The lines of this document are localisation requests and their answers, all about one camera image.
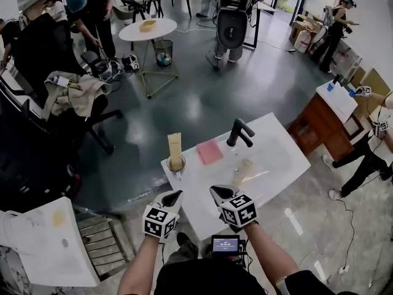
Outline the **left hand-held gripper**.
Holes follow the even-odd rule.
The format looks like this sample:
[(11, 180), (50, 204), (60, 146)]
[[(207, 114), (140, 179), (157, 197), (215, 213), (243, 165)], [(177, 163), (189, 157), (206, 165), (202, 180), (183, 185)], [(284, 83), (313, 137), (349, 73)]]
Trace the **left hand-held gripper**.
[(142, 216), (142, 232), (166, 243), (174, 232), (179, 220), (184, 192), (182, 190), (166, 191), (158, 195), (146, 206)]

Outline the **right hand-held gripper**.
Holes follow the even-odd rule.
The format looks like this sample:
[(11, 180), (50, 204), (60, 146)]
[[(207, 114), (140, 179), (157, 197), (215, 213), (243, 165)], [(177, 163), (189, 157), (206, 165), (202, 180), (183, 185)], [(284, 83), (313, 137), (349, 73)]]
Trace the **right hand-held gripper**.
[[(224, 223), (243, 228), (258, 217), (254, 201), (234, 185), (219, 184), (209, 188), (210, 194), (223, 217)], [(222, 196), (236, 196), (223, 203)]]

